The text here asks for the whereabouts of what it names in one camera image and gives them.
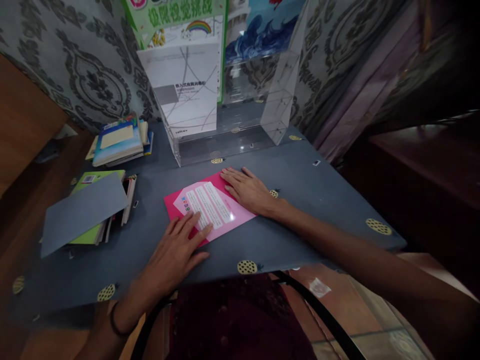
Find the blue table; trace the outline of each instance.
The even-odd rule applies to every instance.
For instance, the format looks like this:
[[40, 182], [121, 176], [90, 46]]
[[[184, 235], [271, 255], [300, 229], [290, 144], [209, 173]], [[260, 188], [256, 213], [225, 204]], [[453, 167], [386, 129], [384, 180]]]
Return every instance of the blue table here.
[[[126, 175], [138, 175], [127, 225], [98, 247], [60, 249], [40, 260], [35, 249], [31, 270], [20, 295], [10, 302], [14, 319], [29, 326], [87, 326], [101, 289], [117, 284], [113, 299], [128, 289], [142, 271], [170, 222], [164, 197], [200, 181], [222, 168], [248, 167], [267, 186], [297, 208], [359, 236], [380, 248], [397, 251], [404, 239], [394, 230], [390, 235], [370, 228], [366, 220], [386, 221], [330, 166], [302, 135], [288, 129], [280, 146], [229, 156], [214, 164], [204, 161], [179, 168], [161, 123], [150, 127], [155, 133], [153, 154], [118, 165]], [[78, 178], [93, 168], [85, 162]], [[286, 270], [305, 264], [331, 264], [295, 233], [275, 221], [257, 216], [202, 248], [210, 258], [198, 266], [182, 285], [238, 276], [237, 264], [250, 260], [262, 272]]]

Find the poster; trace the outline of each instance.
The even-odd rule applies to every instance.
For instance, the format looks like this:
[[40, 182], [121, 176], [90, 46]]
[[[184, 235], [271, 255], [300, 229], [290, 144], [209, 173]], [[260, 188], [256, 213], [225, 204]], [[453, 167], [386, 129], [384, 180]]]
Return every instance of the poster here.
[[141, 50], [219, 37], [217, 101], [223, 100], [227, 0], [121, 0]]
[[226, 26], [225, 64], [288, 50], [305, 1], [230, 1]]

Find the bracelet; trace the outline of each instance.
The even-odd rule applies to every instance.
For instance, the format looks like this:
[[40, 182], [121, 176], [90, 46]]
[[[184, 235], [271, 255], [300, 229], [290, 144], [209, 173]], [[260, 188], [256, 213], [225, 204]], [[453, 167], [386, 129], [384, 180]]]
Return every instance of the bracelet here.
[[113, 305], [113, 307], [111, 308], [111, 311], [110, 311], [110, 325], [111, 325], [111, 329], [113, 330], [113, 332], [119, 336], [120, 338], [125, 338], [125, 337], [128, 337], [130, 336], [135, 328], [137, 327], [137, 325], [135, 325], [130, 331], [127, 331], [127, 332], [121, 332], [119, 330], [119, 328], [117, 327], [117, 325], [115, 324], [115, 320], [114, 320], [114, 313], [115, 313], [115, 308], [117, 307], [118, 305], [118, 301], [115, 303], [115, 305]]

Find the printed card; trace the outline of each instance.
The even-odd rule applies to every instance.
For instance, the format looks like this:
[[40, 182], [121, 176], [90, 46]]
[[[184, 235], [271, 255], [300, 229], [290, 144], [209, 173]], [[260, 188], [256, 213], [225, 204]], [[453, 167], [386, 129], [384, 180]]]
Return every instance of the printed card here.
[[227, 182], [218, 172], [163, 199], [170, 220], [177, 216], [181, 219], [189, 211], [201, 212], [200, 220], [190, 233], [190, 238], [208, 224], [213, 224], [213, 230], [200, 246], [208, 244], [256, 216], [240, 205], [225, 190], [225, 185]]

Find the gray folder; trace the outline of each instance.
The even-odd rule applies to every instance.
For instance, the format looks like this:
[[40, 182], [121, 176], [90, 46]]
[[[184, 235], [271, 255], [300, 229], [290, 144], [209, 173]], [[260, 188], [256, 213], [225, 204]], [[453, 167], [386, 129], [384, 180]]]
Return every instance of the gray folder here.
[[50, 206], [43, 226], [41, 257], [125, 209], [128, 203], [118, 174], [112, 173]]

